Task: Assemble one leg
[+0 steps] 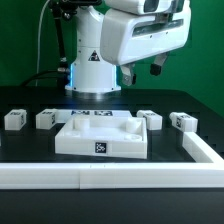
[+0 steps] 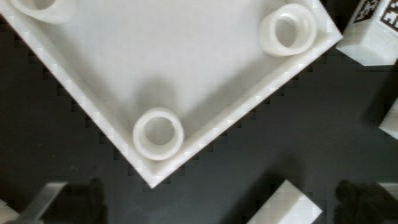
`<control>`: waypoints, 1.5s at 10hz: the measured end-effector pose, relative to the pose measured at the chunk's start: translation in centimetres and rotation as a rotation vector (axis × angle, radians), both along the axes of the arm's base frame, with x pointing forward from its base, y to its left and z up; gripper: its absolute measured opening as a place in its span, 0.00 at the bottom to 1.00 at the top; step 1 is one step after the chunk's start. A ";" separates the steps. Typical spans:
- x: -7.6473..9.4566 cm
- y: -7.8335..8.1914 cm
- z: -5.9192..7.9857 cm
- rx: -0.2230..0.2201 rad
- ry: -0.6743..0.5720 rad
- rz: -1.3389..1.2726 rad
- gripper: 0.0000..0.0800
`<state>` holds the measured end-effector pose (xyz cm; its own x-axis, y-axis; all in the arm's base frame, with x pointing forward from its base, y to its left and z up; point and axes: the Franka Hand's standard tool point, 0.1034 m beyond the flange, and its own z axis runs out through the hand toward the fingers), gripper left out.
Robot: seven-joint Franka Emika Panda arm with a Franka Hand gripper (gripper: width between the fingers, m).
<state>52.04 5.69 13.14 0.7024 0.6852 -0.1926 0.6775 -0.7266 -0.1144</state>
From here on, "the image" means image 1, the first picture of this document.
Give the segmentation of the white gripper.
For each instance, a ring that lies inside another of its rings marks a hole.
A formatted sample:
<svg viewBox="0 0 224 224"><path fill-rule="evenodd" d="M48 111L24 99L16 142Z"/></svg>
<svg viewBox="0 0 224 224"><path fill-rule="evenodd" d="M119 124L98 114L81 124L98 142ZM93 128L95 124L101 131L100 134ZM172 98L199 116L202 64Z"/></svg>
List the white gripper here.
<svg viewBox="0 0 224 224"><path fill-rule="evenodd" d="M144 3L108 3L110 9L103 19L100 53L114 65L122 65L122 83L136 83L134 64L155 56L150 74L158 76L169 51L185 45L190 27L189 3L178 7L175 3L158 3L154 11L146 10Z"/></svg>

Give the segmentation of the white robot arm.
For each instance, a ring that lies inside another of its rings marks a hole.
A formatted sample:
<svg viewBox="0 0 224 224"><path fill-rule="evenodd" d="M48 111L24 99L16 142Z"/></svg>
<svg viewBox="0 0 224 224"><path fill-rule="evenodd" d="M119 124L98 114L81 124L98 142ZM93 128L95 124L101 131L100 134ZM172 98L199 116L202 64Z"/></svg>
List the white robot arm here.
<svg viewBox="0 0 224 224"><path fill-rule="evenodd" d="M130 86L134 64L154 57L150 73L161 73L168 54L185 45L190 0L68 0L77 10L77 57L71 88L82 94L118 91L117 72Z"/></svg>

